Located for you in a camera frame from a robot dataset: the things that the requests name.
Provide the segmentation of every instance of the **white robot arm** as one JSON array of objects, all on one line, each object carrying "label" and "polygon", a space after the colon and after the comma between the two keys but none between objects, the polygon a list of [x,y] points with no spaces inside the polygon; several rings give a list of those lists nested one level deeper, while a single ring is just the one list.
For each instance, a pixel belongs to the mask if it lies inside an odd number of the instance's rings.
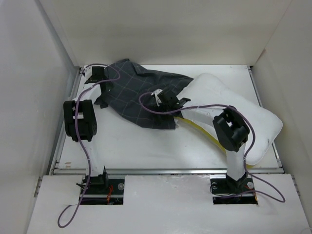
[{"label": "white robot arm", "polygon": [[[75,130],[75,108],[78,96],[84,92],[84,90],[92,87],[96,82],[103,80],[104,67],[90,67],[85,71],[86,82],[83,89],[77,94],[76,98],[72,101],[64,102],[64,122],[66,134],[77,142],[77,147],[80,147]],[[91,90],[86,92],[79,101],[78,109],[78,130],[81,140],[89,153],[91,161],[91,177],[97,177],[103,174],[104,165],[100,165],[98,160],[98,152],[94,145],[93,137],[97,133],[97,121],[93,109],[93,104],[96,99],[101,96],[102,91],[106,89],[106,84],[103,83],[95,85]]]},{"label": "white robot arm", "polygon": [[[178,100],[170,90],[157,89],[153,95],[156,105],[162,108],[163,112],[180,109],[186,102],[192,103],[188,98]],[[180,111],[179,116],[214,127],[218,141],[226,150],[227,180],[234,187],[240,187],[247,177],[244,168],[244,153],[245,143],[250,132],[243,118],[228,108],[186,109]]]}]

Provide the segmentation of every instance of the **yellow strap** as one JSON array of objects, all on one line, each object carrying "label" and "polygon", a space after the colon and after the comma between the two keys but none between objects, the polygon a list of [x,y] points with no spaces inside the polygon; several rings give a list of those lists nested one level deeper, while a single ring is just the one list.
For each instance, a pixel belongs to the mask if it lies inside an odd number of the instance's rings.
[{"label": "yellow strap", "polygon": [[214,143],[217,147],[220,148],[220,150],[226,155],[226,151],[224,149],[224,147],[220,144],[220,142],[215,139],[210,133],[208,133],[204,128],[200,127],[198,124],[192,122],[191,120],[189,119],[186,119],[186,118],[180,118],[180,117],[175,117],[177,118],[178,120],[182,120],[183,122],[191,125],[192,127],[198,129],[201,133],[203,133],[210,141],[212,141],[212,143]]}]

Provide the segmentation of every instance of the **red wire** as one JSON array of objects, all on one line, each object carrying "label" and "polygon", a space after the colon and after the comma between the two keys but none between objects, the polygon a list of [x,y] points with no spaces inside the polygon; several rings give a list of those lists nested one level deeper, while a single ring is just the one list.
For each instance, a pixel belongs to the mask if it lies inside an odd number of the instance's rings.
[{"label": "red wire", "polygon": [[253,189],[249,188],[249,187],[248,187],[248,186],[246,186],[246,185],[244,185],[244,187],[245,187],[246,189],[253,190]]},{"label": "red wire", "polygon": [[109,187],[109,194],[107,195],[107,197],[106,197],[106,199],[107,199],[107,205],[108,205],[108,203],[109,203],[109,201],[110,201],[110,199],[111,199],[111,195],[112,195],[112,193],[113,193],[113,186],[111,185],[110,187]]}]

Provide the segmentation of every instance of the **cloth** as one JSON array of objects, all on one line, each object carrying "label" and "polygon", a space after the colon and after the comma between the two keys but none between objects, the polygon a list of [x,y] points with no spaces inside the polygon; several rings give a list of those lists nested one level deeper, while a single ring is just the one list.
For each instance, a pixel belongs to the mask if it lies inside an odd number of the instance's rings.
[{"label": "cloth", "polygon": [[[104,92],[96,101],[101,108],[111,106],[123,118],[144,128],[175,129],[172,116],[155,115],[142,109],[138,102],[141,94],[153,92],[156,89],[171,89],[178,95],[193,79],[184,75],[148,70],[141,65],[120,60],[111,65],[120,72],[121,78],[113,83],[109,92]],[[113,69],[105,69],[108,79],[117,77]],[[153,108],[156,101],[153,97],[143,99],[144,105]]]},{"label": "cloth", "polygon": [[[226,104],[234,106],[241,112],[251,123],[256,135],[255,144],[246,158],[246,163],[248,165],[255,165],[263,158],[283,127],[283,122],[272,112],[259,105],[253,104],[241,95],[233,92],[217,77],[211,74],[204,73],[195,78],[177,97],[179,99],[186,97],[192,100],[191,102],[187,102],[184,107]],[[213,127],[193,121],[192,119],[190,120],[204,128],[217,139]],[[250,133],[246,142],[245,151],[249,148],[252,140],[253,136],[252,133]]]}]

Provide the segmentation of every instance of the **white tabletop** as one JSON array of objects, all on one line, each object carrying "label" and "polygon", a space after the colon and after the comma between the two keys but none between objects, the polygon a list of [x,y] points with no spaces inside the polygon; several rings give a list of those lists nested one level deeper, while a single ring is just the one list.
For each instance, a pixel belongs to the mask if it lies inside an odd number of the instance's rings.
[{"label": "white tabletop", "polygon": [[[233,91],[258,104],[245,65],[144,65],[147,69],[180,73],[192,78],[202,73],[217,76]],[[85,80],[80,82],[81,90]],[[95,106],[97,135],[93,138],[100,161],[108,169],[221,169],[225,155],[198,130],[180,124],[175,130],[141,128],[120,117],[112,108]],[[59,169],[85,169],[81,147],[66,137]],[[254,168],[276,168],[271,146]]]},{"label": "white tabletop", "polygon": [[[28,234],[299,234],[308,227],[290,175],[261,175],[285,196],[279,203],[257,194],[258,205],[214,205],[209,176],[127,176],[123,205],[80,206],[73,222],[57,219],[77,204],[79,175],[43,178]],[[255,189],[277,197],[267,184]],[[65,224],[75,206],[61,219]]]}]

